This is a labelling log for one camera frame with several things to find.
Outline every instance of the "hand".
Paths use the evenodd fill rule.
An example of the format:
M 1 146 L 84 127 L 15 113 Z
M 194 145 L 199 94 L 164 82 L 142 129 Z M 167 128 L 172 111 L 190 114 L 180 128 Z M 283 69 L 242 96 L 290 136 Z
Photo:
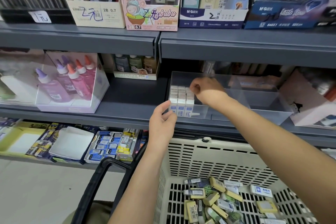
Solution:
M 177 116 L 173 111 L 162 114 L 168 109 L 169 105 L 169 100 L 158 105 L 149 119 L 149 140 L 147 150 L 164 153 L 168 147 L 170 139 L 173 137 Z
M 223 86 L 215 78 L 196 78 L 191 82 L 190 90 L 203 104 L 214 109 L 216 109 L 218 103 L 222 103 L 229 98 Z

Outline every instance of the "forearm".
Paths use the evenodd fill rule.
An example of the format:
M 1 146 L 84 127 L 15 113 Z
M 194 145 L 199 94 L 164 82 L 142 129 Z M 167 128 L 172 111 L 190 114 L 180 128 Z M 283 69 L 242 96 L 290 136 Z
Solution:
M 320 223 L 335 221 L 336 162 L 332 158 L 234 99 L 217 104 L 216 109 L 228 117 Z
M 108 224 L 153 223 L 163 155 L 145 151 Z

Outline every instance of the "clear plastic container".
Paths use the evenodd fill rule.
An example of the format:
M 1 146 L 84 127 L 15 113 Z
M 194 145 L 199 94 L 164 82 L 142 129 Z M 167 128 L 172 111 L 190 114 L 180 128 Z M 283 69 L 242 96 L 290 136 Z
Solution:
M 189 87 L 193 79 L 204 76 L 205 74 L 202 73 L 172 72 L 171 86 Z M 274 86 L 267 86 L 268 89 L 260 89 L 264 85 L 256 85 L 253 88 L 247 87 L 248 85 L 236 75 L 216 74 L 212 77 L 221 83 L 230 97 L 277 125 L 280 125 L 293 113 Z M 183 104 L 172 103 L 170 109 L 178 110 L 181 106 Z M 196 97 L 194 98 L 194 104 L 189 105 L 189 107 L 192 107 L 192 111 L 189 112 L 190 115 L 187 115 L 185 111 L 184 113 L 180 112 L 178 116 L 228 121 L 224 115 L 207 105 L 203 105 Z

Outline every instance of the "red nozzle cap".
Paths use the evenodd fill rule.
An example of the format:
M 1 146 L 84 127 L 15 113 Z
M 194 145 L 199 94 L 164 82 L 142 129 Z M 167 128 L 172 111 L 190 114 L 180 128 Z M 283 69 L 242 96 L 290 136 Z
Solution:
M 68 64 L 67 67 L 68 67 L 68 70 L 69 70 L 69 74 L 74 74 L 76 72 L 74 70 L 74 68 L 72 67 L 72 65 Z
M 91 65 L 91 60 L 90 60 L 89 56 L 85 55 L 84 58 L 85 58 L 85 65 L 87 65 L 87 66 Z
M 76 66 L 77 66 L 77 69 L 81 69 L 83 67 L 78 59 L 76 59 Z

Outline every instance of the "shopping basket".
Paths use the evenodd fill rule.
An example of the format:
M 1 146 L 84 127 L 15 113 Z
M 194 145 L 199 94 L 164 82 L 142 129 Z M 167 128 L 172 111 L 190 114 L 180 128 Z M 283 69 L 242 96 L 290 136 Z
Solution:
M 288 224 L 318 224 L 306 205 L 266 166 L 253 148 L 243 141 L 237 137 L 175 130 L 161 166 L 153 223 L 188 224 L 183 216 L 183 203 L 187 199 L 183 190 L 188 189 L 188 185 L 184 185 L 183 181 L 186 178 L 206 179 L 213 176 L 219 180 L 240 181 L 245 185 L 239 188 L 243 202 L 237 207 L 244 216 L 245 224 L 260 224 L 260 218 L 264 218 L 258 212 L 255 202 L 266 198 L 251 194 L 250 184 L 272 190 L 274 203 Z M 114 200 L 112 212 L 114 211 L 145 147 L 139 151 L 131 165 L 111 158 L 105 158 L 100 163 L 79 203 L 72 224 L 85 223 L 86 214 L 111 164 L 126 170 Z

